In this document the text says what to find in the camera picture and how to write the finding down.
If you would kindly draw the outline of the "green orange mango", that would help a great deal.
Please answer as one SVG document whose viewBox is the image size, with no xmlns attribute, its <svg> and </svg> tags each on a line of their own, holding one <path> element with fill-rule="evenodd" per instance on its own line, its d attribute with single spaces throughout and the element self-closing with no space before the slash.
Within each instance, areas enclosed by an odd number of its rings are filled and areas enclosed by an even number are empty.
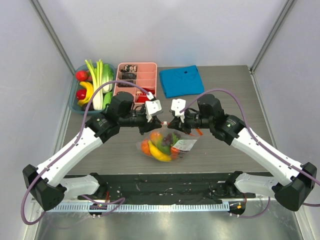
<svg viewBox="0 0 320 240">
<path fill-rule="evenodd" d="M 161 146 L 162 139 L 165 137 L 159 131 L 153 131 L 150 134 L 151 142 L 164 154 L 171 154 L 171 146 Z"/>
</svg>

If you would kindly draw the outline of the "clear zip top bag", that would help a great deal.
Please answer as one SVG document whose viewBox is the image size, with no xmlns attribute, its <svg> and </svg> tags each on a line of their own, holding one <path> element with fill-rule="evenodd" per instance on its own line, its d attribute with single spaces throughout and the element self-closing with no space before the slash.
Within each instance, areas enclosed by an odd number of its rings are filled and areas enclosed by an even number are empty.
<svg viewBox="0 0 320 240">
<path fill-rule="evenodd" d="M 183 133 L 170 129 L 167 122 L 162 122 L 161 128 L 152 130 L 137 142 L 136 148 L 140 154 L 159 162 L 176 162 L 189 154 L 202 135 L 199 129 Z"/>
</svg>

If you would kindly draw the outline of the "orange carrot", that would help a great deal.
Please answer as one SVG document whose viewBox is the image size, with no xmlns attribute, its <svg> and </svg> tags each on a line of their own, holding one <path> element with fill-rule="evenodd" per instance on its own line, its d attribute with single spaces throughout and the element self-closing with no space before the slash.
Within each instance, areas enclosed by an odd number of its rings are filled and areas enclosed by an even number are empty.
<svg viewBox="0 0 320 240">
<path fill-rule="evenodd" d="M 172 160 L 181 159 L 185 154 L 184 151 L 181 151 L 175 147 L 171 147 L 170 152 L 171 152 L 170 156 L 171 156 Z"/>
</svg>

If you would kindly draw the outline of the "small orange fruit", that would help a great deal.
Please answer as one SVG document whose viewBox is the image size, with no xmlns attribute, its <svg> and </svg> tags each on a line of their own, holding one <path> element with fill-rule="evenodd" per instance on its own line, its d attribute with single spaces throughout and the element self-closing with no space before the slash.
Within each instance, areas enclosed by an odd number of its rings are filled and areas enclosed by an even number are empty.
<svg viewBox="0 0 320 240">
<path fill-rule="evenodd" d="M 152 156 L 152 154 L 150 152 L 149 140 L 148 139 L 145 139 L 145 140 L 143 140 L 141 142 L 140 149 L 145 155 Z"/>
</svg>

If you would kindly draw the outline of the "purple grape bunch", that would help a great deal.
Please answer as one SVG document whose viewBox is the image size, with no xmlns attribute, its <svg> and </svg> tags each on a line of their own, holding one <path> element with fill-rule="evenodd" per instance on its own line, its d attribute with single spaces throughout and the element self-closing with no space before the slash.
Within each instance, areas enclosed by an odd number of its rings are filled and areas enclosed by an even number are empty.
<svg viewBox="0 0 320 240">
<path fill-rule="evenodd" d="M 178 132 L 170 132 L 162 139 L 161 146 L 173 147 L 178 142 L 178 140 L 180 140 L 180 138 L 181 135 Z"/>
</svg>

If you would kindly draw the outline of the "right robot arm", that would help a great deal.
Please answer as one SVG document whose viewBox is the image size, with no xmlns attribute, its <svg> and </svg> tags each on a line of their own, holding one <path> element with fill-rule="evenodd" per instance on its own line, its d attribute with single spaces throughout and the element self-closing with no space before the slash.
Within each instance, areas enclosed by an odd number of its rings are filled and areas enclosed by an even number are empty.
<svg viewBox="0 0 320 240">
<path fill-rule="evenodd" d="M 301 164 L 269 145 L 243 119 L 226 114 L 214 95 L 202 95 L 197 105 L 198 110 L 192 110 L 186 107 L 184 99 L 173 99 L 174 119 L 169 128 L 186 134 L 193 129 L 208 129 L 217 140 L 247 154 L 271 173 L 262 176 L 235 171 L 225 182 L 230 197 L 246 193 L 263 195 L 294 212 L 305 204 L 316 183 L 317 168 L 312 163 Z"/>
</svg>

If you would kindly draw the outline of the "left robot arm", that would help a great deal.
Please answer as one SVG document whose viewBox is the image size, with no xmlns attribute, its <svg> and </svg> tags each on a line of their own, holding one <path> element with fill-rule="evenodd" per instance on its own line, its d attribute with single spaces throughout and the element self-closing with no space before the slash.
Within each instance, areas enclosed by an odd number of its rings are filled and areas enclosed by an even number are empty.
<svg viewBox="0 0 320 240">
<path fill-rule="evenodd" d="M 97 200 L 105 197 L 107 183 L 97 173 L 66 178 L 66 174 L 86 155 L 117 135 L 121 127 L 137 127 L 140 134 L 161 127 L 157 115 L 161 103 L 153 98 L 134 110 L 134 98 L 121 91 L 100 113 L 92 115 L 84 128 L 59 152 L 38 166 L 27 165 L 23 171 L 26 187 L 44 211 L 55 208 L 64 199 L 88 195 Z"/>
</svg>

